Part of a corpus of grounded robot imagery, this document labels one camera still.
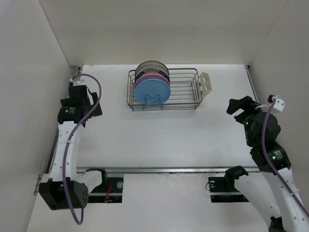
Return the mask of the pink plastic plate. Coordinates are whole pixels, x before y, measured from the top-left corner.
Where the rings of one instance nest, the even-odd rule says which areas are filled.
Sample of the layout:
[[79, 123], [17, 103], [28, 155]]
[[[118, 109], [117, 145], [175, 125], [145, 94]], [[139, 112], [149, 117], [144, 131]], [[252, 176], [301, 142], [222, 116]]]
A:
[[158, 73], [142, 75], [135, 83], [135, 89], [170, 89], [170, 83], [167, 78]]

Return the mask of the blue plastic plate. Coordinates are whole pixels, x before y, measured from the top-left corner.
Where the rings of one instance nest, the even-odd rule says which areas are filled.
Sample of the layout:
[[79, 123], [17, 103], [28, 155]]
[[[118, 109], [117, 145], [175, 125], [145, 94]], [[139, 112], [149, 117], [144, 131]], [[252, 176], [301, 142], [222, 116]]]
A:
[[135, 86], [135, 98], [142, 104], [163, 104], [170, 95], [170, 86], [158, 79], [147, 79]]

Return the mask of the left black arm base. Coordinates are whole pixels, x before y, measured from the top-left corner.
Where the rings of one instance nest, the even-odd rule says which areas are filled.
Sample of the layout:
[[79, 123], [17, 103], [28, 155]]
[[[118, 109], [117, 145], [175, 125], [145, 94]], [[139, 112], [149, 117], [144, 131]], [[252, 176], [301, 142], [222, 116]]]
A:
[[109, 174], [98, 169], [102, 174], [102, 183], [95, 187], [89, 196], [89, 203], [122, 203], [124, 176]]

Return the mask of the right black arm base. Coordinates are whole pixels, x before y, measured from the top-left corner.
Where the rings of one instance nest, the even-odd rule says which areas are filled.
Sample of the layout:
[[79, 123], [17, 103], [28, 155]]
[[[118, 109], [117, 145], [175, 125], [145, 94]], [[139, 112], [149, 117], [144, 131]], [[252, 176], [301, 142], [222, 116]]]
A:
[[235, 188], [230, 188], [223, 176], [210, 176], [205, 188], [212, 203], [247, 203], [247, 198]]

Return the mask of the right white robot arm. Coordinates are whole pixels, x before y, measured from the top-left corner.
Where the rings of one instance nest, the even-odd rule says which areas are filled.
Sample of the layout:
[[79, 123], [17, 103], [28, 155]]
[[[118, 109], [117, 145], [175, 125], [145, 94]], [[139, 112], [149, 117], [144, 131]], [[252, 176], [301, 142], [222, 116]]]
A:
[[254, 183], [242, 166], [225, 172], [224, 186], [238, 190], [252, 204], [270, 232], [307, 232], [309, 213], [295, 186], [291, 162], [284, 148], [276, 141], [281, 127], [272, 111], [282, 112], [285, 102], [277, 95], [269, 95], [267, 104], [259, 104], [251, 97], [230, 99], [229, 115], [242, 113], [234, 119], [244, 126], [250, 155], [267, 181], [275, 198], [272, 201]]

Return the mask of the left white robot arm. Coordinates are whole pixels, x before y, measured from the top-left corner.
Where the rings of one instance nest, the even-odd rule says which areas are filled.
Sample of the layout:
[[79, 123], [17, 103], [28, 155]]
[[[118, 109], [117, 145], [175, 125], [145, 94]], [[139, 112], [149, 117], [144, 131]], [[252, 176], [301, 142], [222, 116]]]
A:
[[39, 185], [39, 194], [51, 210], [64, 210], [69, 203], [74, 209], [85, 208], [89, 194], [95, 189], [104, 191], [108, 186], [103, 169], [89, 169], [77, 175], [79, 143], [85, 129], [81, 119], [98, 100], [84, 81], [69, 86], [69, 97], [62, 99], [58, 113], [58, 139], [52, 169]]

